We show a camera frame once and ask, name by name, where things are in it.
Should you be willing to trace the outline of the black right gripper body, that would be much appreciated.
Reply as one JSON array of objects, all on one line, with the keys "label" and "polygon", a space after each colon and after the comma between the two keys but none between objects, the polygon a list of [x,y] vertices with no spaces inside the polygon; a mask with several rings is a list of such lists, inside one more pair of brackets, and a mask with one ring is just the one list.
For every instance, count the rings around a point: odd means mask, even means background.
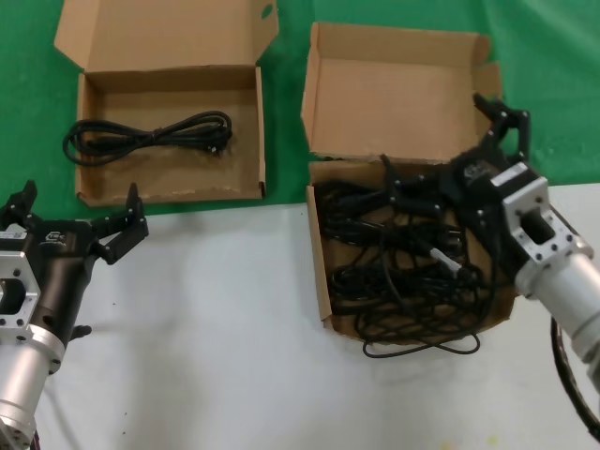
[{"label": "black right gripper body", "polygon": [[514,162],[498,146],[475,146],[449,161],[440,178],[440,191],[459,224],[474,235],[500,267],[513,267],[516,257],[508,238],[505,195],[492,179]]}]

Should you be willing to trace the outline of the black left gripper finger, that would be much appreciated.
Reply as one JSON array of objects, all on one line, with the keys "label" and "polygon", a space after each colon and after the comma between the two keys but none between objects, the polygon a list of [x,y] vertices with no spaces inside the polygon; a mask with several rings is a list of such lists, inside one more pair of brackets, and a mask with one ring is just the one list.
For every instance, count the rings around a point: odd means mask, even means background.
[{"label": "black left gripper finger", "polygon": [[116,263],[148,236],[143,200],[131,183],[124,208],[90,222],[95,240],[90,253],[106,263]]},{"label": "black left gripper finger", "polygon": [[16,224],[24,230],[32,230],[38,224],[38,217],[32,213],[38,190],[33,180],[28,180],[21,191],[8,197],[7,202],[1,207],[1,231],[4,232],[10,225]]}]

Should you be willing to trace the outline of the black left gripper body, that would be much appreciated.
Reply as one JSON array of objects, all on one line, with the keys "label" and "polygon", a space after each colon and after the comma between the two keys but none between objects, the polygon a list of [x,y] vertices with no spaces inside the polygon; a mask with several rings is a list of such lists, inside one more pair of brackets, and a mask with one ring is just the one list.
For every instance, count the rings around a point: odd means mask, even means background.
[{"label": "black left gripper body", "polygon": [[97,241],[84,221],[42,221],[27,231],[24,250],[40,289],[31,324],[71,339],[98,258]]}]

